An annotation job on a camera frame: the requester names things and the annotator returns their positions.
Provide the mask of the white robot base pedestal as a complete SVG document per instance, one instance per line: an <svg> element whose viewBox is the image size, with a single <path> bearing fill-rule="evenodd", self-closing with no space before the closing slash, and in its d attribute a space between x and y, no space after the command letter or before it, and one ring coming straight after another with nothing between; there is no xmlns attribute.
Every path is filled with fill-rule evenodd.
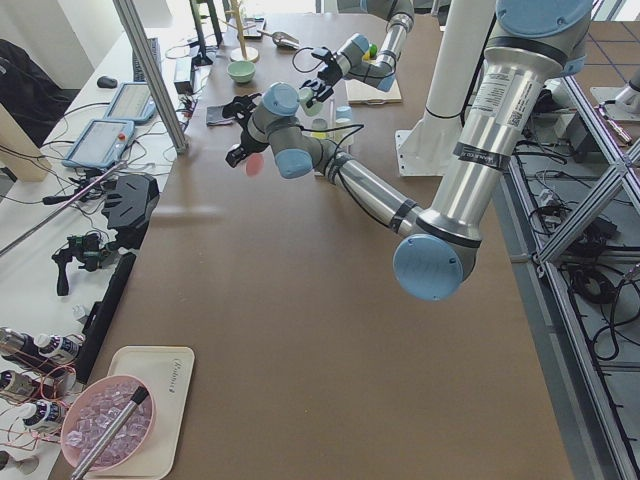
<svg viewBox="0 0 640 480"><path fill-rule="evenodd" d="M492 29L493 1L450 3L424 115L411 130L396 132L403 176L441 176L460 137L468 95Z"/></svg>

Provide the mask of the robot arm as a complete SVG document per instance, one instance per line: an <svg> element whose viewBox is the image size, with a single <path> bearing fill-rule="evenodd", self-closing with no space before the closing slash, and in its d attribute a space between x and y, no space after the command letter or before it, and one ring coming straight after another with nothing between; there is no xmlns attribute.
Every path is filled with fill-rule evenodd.
<svg viewBox="0 0 640 480"><path fill-rule="evenodd" d="M352 35L336 51L314 48L311 56L322 67L317 76L305 81L299 91L300 105L306 112L324 103L343 79L356 80L379 91L388 92L394 84L396 66L403 44L414 26L414 5L410 0L339 1L341 11L359 8L386 22L386 36L375 53L362 34Z"/></svg>
<svg viewBox="0 0 640 480"><path fill-rule="evenodd" d="M422 119L396 134L405 175L440 175L431 205L420 208L387 185L337 142L304 133L297 114L316 114L343 79L381 91L393 85L403 44L414 25L410 1L363 1L387 34L374 61L360 34L339 49L318 48L316 77L300 87L278 82L262 94L238 96L223 109L242 129L227 154L237 165L270 150L286 179L309 172L342 187L402 240L393 257L405 291L427 300L452 295L472 272L480 221L506 170L546 81L584 64L591 21L588 1L454 1Z"/></svg>

